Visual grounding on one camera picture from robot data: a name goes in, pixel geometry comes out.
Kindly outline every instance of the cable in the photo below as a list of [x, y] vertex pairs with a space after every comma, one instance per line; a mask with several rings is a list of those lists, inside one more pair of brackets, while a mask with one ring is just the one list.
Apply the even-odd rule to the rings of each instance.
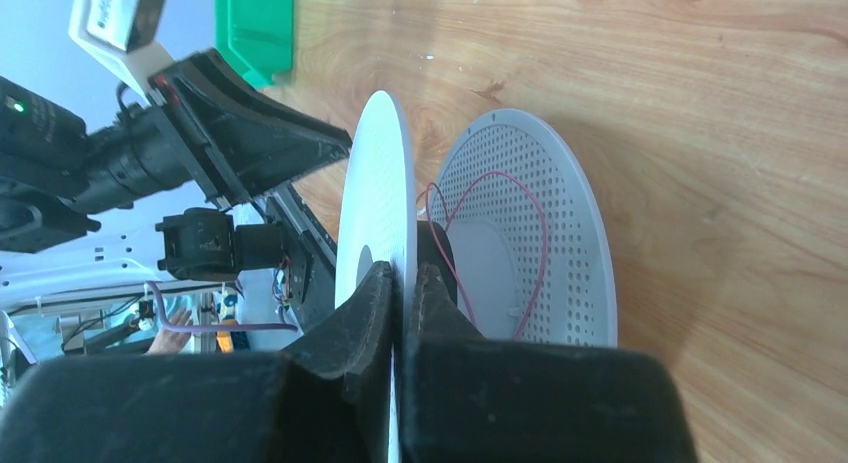
[[11, 343], [11, 344], [15, 345], [15, 349], [17, 349], [17, 350], [18, 350], [18, 351], [20, 351], [20, 352], [23, 352], [23, 350], [21, 350], [21, 347], [20, 347], [20, 346], [18, 346], [18, 344], [17, 344], [17, 343], [15, 343], [15, 340], [13, 340], [13, 339], [9, 338], [8, 336], [0, 336], [0, 340], [6, 340], [6, 341], [8, 341], [9, 343]]
[[[445, 215], [447, 215], [447, 205], [445, 204], [445, 197], [442, 195], [442, 190], [435, 183], [430, 183], [427, 185], [427, 189], [424, 190], [425, 194], [429, 193], [430, 188], [435, 188], [438, 194], [442, 197], [442, 205], [445, 206]], [[468, 310], [468, 319], [471, 320], [471, 324], [474, 327], [477, 327], [477, 317], [474, 316], [474, 310], [471, 308], [471, 300], [468, 298], [468, 293], [465, 291], [465, 287], [462, 285], [462, 280], [459, 279], [459, 275], [456, 273], [456, 268], [450, 262], [450, 258], [448, 258], [447, 252], [442, 247], [442, 243], [439, 241], [439, 237], [436, 235], [436, 227], [433, 226], [433, 218], [430, 215], [430, 198], [429, 194], [427, 194], [428, 198], [424, 198], [424, 211], [427, 214], [427, 223], [430, 225], [430, 233], [433, 234], [433, 241], [436, 242], [436, 248], [441, 253], [442, 258], [445, 260], [445, 264], [448, 266], [448, 270], [450, 270], [454, 279], [456, 280], [456, 288], [459, 290], [459, 294], [462, 295], [462, 300], [465, 302], [465, 309]]]
[[[288, 256], [283, 258], [283, 262], [280, 263], [279, 267], [274, 269], [273, 276], [271, 277], [271, 296], [281, 305], [291, 299], [291, 266], [291, 258]], [[283, 284], [280, 288], [280, 293], [277, 293], [277, 280], [283, 271], [287, 273], [283, 274]]]
[[256, 210], [257, 213], [259, 213], [259, 216], [262, 217], [263, 223], [268, 222], [268, 215], [265, 213], [265, 210], [263, 210], [262, 207], [259, 206], [259, 203], [257, 203], [255, 200], [250, 200], [250, 206], [252, 206], [253, 209]]
[[109, 313], [107, 313], [103, 316], [97, 317], [97, 318], [91, 318], [91, 319], [88, 319], [88, 320], [85, 320], [85, 321], [81, 321], [80, 324], [77, 325], [76, 328], [74, 328], [74, 331], [71, 332], [71, 335], [68, 336], [68, 339], [62, 342], [62, 345], [60, 346], [60, 348], [62, 349], [62, 352], [63, 353], [65, 352], [65, 346], [67, 346], [67, 344], [70, 343], [70, 341], [73, 340], [75, 336], [77, 336], [80, 333], [84, 332], [85, 330], [91, 328], [92, 326], [96, 325], [97, 323], [104, 321], [106, 318], [111, 318], [111, 317], [113, 317], [113, 316], [115, 316], [115, 315], [117, 315], [117, 314], [119, 314], [123, 311], [126, 311], [127, 308], [132, 306], [133, 303], [137, 302], [140, 299], [141, 299], [141, 296], [136, 296], [134, 298], [131, 298], [129, 301], [127, 301], [123, 305], [121, 305], [117, 310], [113, 310], [113, 311], [111, 311], [111, 312], [109, 312]]
[[450, 263], [450, 260], [447, 257], [447, 253], [445, 252], [444, 248], [442, 248], [442, 245], [441, 245], [441, 242], [439, 241], [439, 238], [436, 237], [436, 229], [433, 226], [433, 219], [432, 219], [432, 215], [430, 214], [429, 192], [430, 192], [431, 188], [435, 188], [439, 197], [442, 199], [442, 207], [445, 210], [445, 218], [446, 218], [445, 219], [445, 232], [447, 232], [448, 229], [450, 228], [451, 224], [453, 223], [453, 220], [456, 217], [457, 212], [459, 211], [460, 207], [462, 206], [462, 203], [465, 201], [465, 198], [468, 197], [468, 194], [471, 193], [471, 190], [474, 189], [474, 187], [477, 186], [477, 184], [479, 184], [483, 179], [485, 179], [486, 177], [489, 177], [489, 176], [502, 176], [504, 178], [509, 179], [510, 181], [515, 183], [516, 185], [518, 185], [518, 187], [521, 188], [521, 190], [524, 191], [524, 193], [527, 194], [527, 196], [533, 202], [533, 205], [536, 207], [536, 211], [539, 214], [539, 223], [540, 223], [540, 226], [542, 228], [542, 254], [541, 254], [541, 258], [539, 258], [539, 276], [536, 278], [536, 286], [533, 289], [533, 293], [530, 296], [530, 299], [527, 301], [527, 309], [524, 311], [524, 316], [521, 318], [521, 321], [518, 324], [518, 328], [516, 329], [515, 333], [512, 336], [512, 338], [514, 340], [517, 340], [521, 336], [521, 333], [524, 331], [524, 328], [527, 326], [527, 322], [530, 320], [530, 314], [533, 312], [533, 308], [536, 304], [536, 300], [539, 298], [539, 292], [541, 291], [542, 284], [544, 282], [545, 267], [546, 267], [546, 264], [547, 264], [547, 257], [548, 257], [548, 225], [547, 225], [547, 222], [545, 221], [545, 212], [542, 209], [541, 203], [539, 203], [539, 200], [536, 198], [536, 195], [534, 195], [533, 192], [530, 191], [530, 189], [527, 188], [526, 185], [524, 185], [520, 180], [518, 180], [518, 178], [516, 178], [516, 177], [514, 177], [514, 176], [512, 176], [509, 173], [506, 173], [504, 171], [493, 170], [493, 171], [488, 171], [488, 172], [482, 174], [481, 176], [477, 177], [477, 179], [472, 181], [471, 184], [468, 185], [468, 187], [465, 189], [465, 191], [459, 197], [459, 201], [457, 201], [456, 205], [453, 208], [453, 211], [451, 211], [450, 213], [448, 213], [448, 211], [447, 211], [447, 204], [445, 203], [445, 197], [442, 194], [441, 189], [435, 183], [430, 183], [429, 185], [427, 185], [427, 188], [421, 194], [418, 195], [418, 199], [420, 199], [422, 196], [425, 196], [425, 195], [427, 196], [427, 198], [425, 198], [425, 200], [424, 200], [424, 210], [425, 210], [426, 215], [427, 215], [427, 222], [430, 225], [430, 231], [433, 234], [433, 238], [436, 242], [436, 247], [438, 248], [439, 253], [441, 253], [442, 258], [444, 258], [445, 264], [447, 264], [448, 269], [450, 270], [451, 274], [456, 279], [457, 289], [460, 291], [460, 294], [462, 294], [462, 298], [465, 300], [465, 307], [468, 310], [469, 320], [471, 320], [471, 323], [476, 326], [476, 319], [474, 317], [474, 312], [472, 310], [471, 303], [468, 299], [468, 295], [465, 291], [465, 288], [463, 287], [462, 283], [460, 282], [459, 276], [456, 273], [456, 269]]
[[294, 325], [288, 323], [258, 323], [253, 325], [192, 325], [180, 326], [168, 321], [168, 316], [165, 313], [165, 298], [162, 296], [162, 291], [155, 281], [148, 281], [147, 285], [153, 291], [153, 297], [156, 299], [157, 309], [159, 310], [159, 321], [162, 327], [173, 331], [174, 333], [217, 333], [219, 331], [254, 331], [254, 330], [289, 330], [298, 331]]
[[121, 114], [124, 115], [124, 119], [126, 119], [127, 122], [130, 120], [130, 110], [127, 108], [127, 105], [124, 104], [124, 92], [128, 89], [129, 85], [123, 81], [118, 83], [118, 87], [115, 89], [115, 98], [118, 99], [118, 107], [121, 109]]

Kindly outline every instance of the white label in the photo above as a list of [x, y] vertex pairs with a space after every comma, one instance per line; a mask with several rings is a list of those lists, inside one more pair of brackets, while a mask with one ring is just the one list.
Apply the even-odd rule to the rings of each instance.
[[115, 44], [115, 26], [117, 25], [121, 0], [91, 0], [86, 29], [91, 36]]

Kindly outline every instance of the red wire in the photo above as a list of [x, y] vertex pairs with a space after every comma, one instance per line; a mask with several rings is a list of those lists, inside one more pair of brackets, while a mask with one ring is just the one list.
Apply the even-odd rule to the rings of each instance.
[[527, 322], [530, 320], [530, 314], [533, 312], [533, 308], [535, 307], [536, 300], [539, 298], [539, 292], [542, 290], [542, 283], [543, 283], [544, 276], [545, 276], [545, 267], [547, 266], [547, 259], [548, 259], [548, 224], [545, 220], [545, 212], [542, 209], [541, 203], [539, 203], [539, 200], [536, 198], [536, 195], [534, 195], [533, 192], [530, 191], [530, 189], [527, 188], [527, 186], [524, 185], [524, 183], [522, 183], [518, 178], [516, 178], [516, 177], [514, 177], [514, 176], [512, 176], [509, 173], [506, 173], [504, 171], [492, 170], [492, 171], [488, 171], [486, 173], [483, 173], [477, 179], [472, 181], [470, 185], [468, 185], [468, 188], [466, 188], [465, 191], [462, 193], [462, 195], [459, 197], [459, 201], [457, 201], [456, 205], [453, 208], [453, 211], [450, 214], [448, 214], [448, 211], [447, 211], [447, 204], [445, 203], [445, 197], [442, 194], [441, 189], [439, 189], [439, 186], [436, 185], [435, 183], [430, 183], [429, 185], [427, 185], [427, 188], [425, 188], [424, 191], [421, 194], [418, 195], [417, 199], [421, 199], [421, 197], [424, 196], [424, 195], [428, 196], [424, 200], [424, 210], [427, 214], [427, 222], [430, 225], [430, 232], [433, 234], [433, 238], [436, 240], [436, 247], [439, 249], [439, 253], [442, 254], [442, 258], [445, 259], [445, 263], [448, 265], [448, 269], [450, 270], [453, 277], [456, 278], [456, 286], [457, 286], [457, 289], [462, 294], [462, 298], [465, 300], [465, 307], [468, 309], [468, 317], [471, 320], [471, 323], [474, 326], [477, 326], [477, 323], [476, 323], [476, 320], [475, 320], [475, 317], [474, 317], [474, 312], [471, 309], [471, 302], [468, 299], [468, 294], [466, 293], [465, 288], [463, 287], [462, 283], [459, 280], [459, 276], [456, 273], [456, 269], [453, 267], [453, 265], [451, 265], [450, 260], [448, 259], [444, 248], [442, 248], [441, 242], [436, 237], [436, 229], [433, 226], [433, 219], [430, 215], [429, 192], [430, 192], [431, 187], [435, 188], [437, 193], [439, 194], [439, 197], [442, 199], [442, 206], [445, 210], [445, 217], [446, 217], [445, 232], [447, 232], [448, 229], [450, 228], [451, 223], [453, 223], [453, 219], [456, 217], [457, 212], [459, 211], [460, 207], [462, 206], [462, 203], [465, 201], [465, 198], [468, 197], [469, 193], [471, 193], [471, 190], [474, 189], [474, 187], [477, 186], [477, 184], [480, 183], [483, 179], [485, 179], [488, 176], [492, 176], [492, 175], [502, 176], [504, 178], [509, 179], [510, 181], [512, 181], [513, 183], [518, 185], [518, 187], [521, 188], [524, 191], [524, 193], [527, 194], [527, 196], [533, 202], [533, 205], [536, 207], [536, 211], [539, 213], [539, 223], [542, 227], [542, 254], [540, 255], [541, 258], [539, 258], [539, 276], [536, 278], [536, 286], [533, 289], [533, 294], [530, 296], [530, 299], [527, 301], [527, 309], [524, 311], [524, 316], [521, 318], [521, 322], [518, 324], [518, 329], [516, 329], [515, 334], [512, 336], [512, 339], [517, 340], [521, 336], [521, 333], [524, 331], [524, 328], [527, 326]]
[[439, 241], [439, 237], [436, 236], [436, 227], [433, 226], [433, 218], [430, 215], [430, 198], [429, 192], [430, 188], [435, 188], [439, 193], [439, 196], [442, 197], [442, 205], [445, 208], [445, 215], [447, 215], [447, 205], [445, 204], [445, 197], [442, 195], [442, 190], [439, 189], [438, 185], [435, 183], [430, 183], [427, 185], [427, 188], [424, 190], [424, 194], [427, 194], [427, 198], [424, 198], [424, 209], [427, 212], [427, 224], [430, 225], [430, 233], [433, 235], [433, 240], [436, 242], [436, 248], [439, 249], [439, 253], [442, 254], [442, 258], [445, 260], [445, 264], [448, 265], [448, 270], [450, 270], [454, 279], [456, 280], [456, 288], [459, 290], [459, 293], [462, 295], [463, 301], [465, 301], [465, 309], [468, 310], [468, 319], [471, 320], [471, 324], [475, 327], [477, 326], [477, 318], [474, 316], [474, 310], [471, 308], [471, 300], [468, 298], [468, 293], [465, 291], [465, 287], [462, 285], [462, 280], [459, 279], [459, 275], [456, 274], [456, 268], [450, 262], [450, 258], [448, 258], [447, 252], [442, 247], [442, 243]]

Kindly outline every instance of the pink wire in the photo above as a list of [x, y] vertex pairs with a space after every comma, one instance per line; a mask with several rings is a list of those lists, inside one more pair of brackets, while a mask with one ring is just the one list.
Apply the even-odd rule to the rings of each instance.
[[468, 188], [466, 188], [465, 191], [462, 193], [462, 195], [459, 197], [459, 201], [457, 201], [457, 203], [454, 206], [453, 211], [450, 213], [450, 215], [448, 215], [448, 212], [447, 212], [447, 204], [445, 203], [445, 197], [442, 194], [442, 190], [439, 189], [439, 186], [436, 185], [435, 183], [430, 183], [429, 185], [427, 185], [427, 188], [420, 195], [418, 195], [418, 199], [420, 199], [424, 195], [428, 195], [428, 198], [426, 198], [424, 200], [424, 209], [427, 213], [427, 221], [430, 224], [430, 231], [433, 233], [433, 237], [436, 241], [436, 247], [439, 249], [439, 252], [442, 254], [442, 258], [445, 259], [445, 263], [448, 265], [448, 269], [451, 271], [451, 274], [453, 275], [453, 277], [456, 278], [456, 286], [457, 286], [457, 289], [462, 294], [462, 298], [465, 300], [465, 307], [468, 309], [469, 319], [471, 320], [471, 323], [474, 326], [477, 326], [477, 323], [476, 323], [475, 318], [474, 318], [474, 312], [471, 309], [471, 302], [468, 299], [468, 294], [465, 292], [465, 288], [463, 287], [462, 283], [459, 280], [459, 276], [456, 273], [456, 269], [453, 267], [453, 265], [450, 264], [450, 260], [448, 259], [444, 248], [442, 248], [442, 245], [439, 242], [439, 239], [436, 238], [436, 230], [433, 227], [433, 220], [432, 220], [432, 217], [430, 215], [429, 191], [430, 191], [431, 187], [435, 188], [436, 191], [439, 194], [439, 197], [442, 199], [442, 205], [443, 205], [443, 208], [445, 209], [445, 217], [446, 217], [446, 219], [445, 219], [445, 232], [447, 232], [448, 229], [450, 228], [451, 223], [453, 223], [453, 219], [456, 217], [457, 212], [459, 211], [460, 207], [462, 206], [462, 203], [465, 202], [465, 198], [468, 197], [469, 193], [471, 193], [471, 190], [474, 189], [474, 187], [477, 186], [477, 184], [479, 184], [483, 179], [485, 179], [486, 177], [492, 176], [492, 175], [502, 176], [504, 178], [509, 179], [510, 181], [512, 181], [513, 183], [518, 185], [518, 187], [521, 188], [524, 191], [524, 193], [527, 194], [527, 196], [533, 202], [533, 205], [536, 207], [536, 211], [539, 213], [539, 223], [542, 227], [542, 254], [541, 254], [541, 258], [539, 259], [539, 276], [536, 278], [536, 286], [533, 289], [533, 294], [530, 296], [530, 299], [527, 301], [527, 309], [524, 311], [524, 316], [521, 318], [521, 322], [518, 324], [518, 329], [515, 331], [515, 334], [512, 336], [512, 339], [517, 340], [521, 336], [521, 333], [524, 331], [524, 328], [527, 326], [527, 322], [530, 320], [530, 314], [533, 312], [533, 308], [535, 307], [536, 300], [539, 298], [539, 292], [542, 290], [542, 284], [544, 282], [544, 277], [545, 277], [545, 267], [547, 266], [547, 259], [548, 259], [548, 224], [547, 224], [547, 221], [545, 220], [545, 211], [542, 209], [542, 204], [539, 203], [539, 200], [536, 198], [536, 195], [534, 195], [533, 192], [530, 191], [530, 189], [527, 188], [527, 186], [524, 185], [524, 183], [522, 183], [518, 178], [516, 178], [516, 177], [514, 177], [514, 176], [512, 176], [509, 173], [506, 173], [504, 171], [492, 170], [492, 171], [487, 171], [486, 173], [483, 173], [482, 175], [477, 177], [477, 179], [472, 181], [470, 185], [468, 185]]
[[180, 326], [168, 321], [168, 316], [165, 313], [165, 298], [162, 296], [162, 291], [159, 290], [159, 285], [154, 281], [148, 281], [147, 285], [153, 291], [153, 297], [156, 299], [156, 305], [159, 309], [159, 321], [162, 327], [173, 331], [174, 333], [213, 333], [218, 331], [254, 331], [254, 330], [290, 330], [297, 331], [297, 327], [288, 323], [259, 323], [255, 325], [191, 325]]
[[429, 185], [427, 185], [427, 188], [424, 190], [424, 193], [422, 193], [422, 195], [427, 195], [427, 198], [424, 198], [424, 211], [427, 213], [427, 224], [430, 225], [430, 233], [433, 235], [433, 241], [436, 242], [436, 248], [439, 249], [439, 253], [442, 254], [442, 258], [445, 260], [445, 264], [448, 265], [448, 270], [450, 270], [451, 274], [456, 280], [456, 288], [462, 295], [463, 301], [465, 301], [465, 309], [468, 310], [468, 319], [471, 320], [471, 324], [476, 327], [477, 317], [474, 316], [474, 310], [471, 308], [471, 300], [468, 298], [468, 293], [465, 291], [465, 287], [462, 286], [462, 280], [460, 280], [459, 275], [456, 274], [456, 268], [454, 268], [451, 264], [447, 252], [445, 252], [445, 249], [442, 247], [442, 243], [439, 241], [439, 237], [436, 236], [436, 227], [433, 226], [433, 218], [430, 215], [430, 188], [435, 188], [436, 191], [439, 193], [439, 196], [442, 197], [442, 205], [445, 208], [445, 215], [448, 214], [448, 207], [445, 203], [445, 197], [444, 195], [442, 195], [442, 190], [440, 190], [438, 185], [436, 185], [435, 183], [430, 183]]

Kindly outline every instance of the black plastic housing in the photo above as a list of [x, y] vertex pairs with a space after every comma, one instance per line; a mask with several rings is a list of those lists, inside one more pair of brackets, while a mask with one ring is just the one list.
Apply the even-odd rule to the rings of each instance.
[[76, 170], [87, 152], [82, 118], [0, 77], [0, 153], [46, 168]]
[[64, 203], [79, 213], [97, 214], [160, 191], [172, 190], [191, 179], [183, 162], [174, 158], [177, 142], [157, 126], [156, 107], [134, 109], [123, 121], [89, 137], [92, 151], [83, 170], [88, 187]]
[[350, 156], [350, 136], [248, 85], [216, 50], [150, 79], [162, 134], [209, 201], [251, 198]]
[[276, 268], [284, 254], [276, 225], [240, 225], [210, 208], [190, 208], [156, 225], [163, 233], [165, 258], [159, 260], [179, 280], [233, 281], [243, 270]]

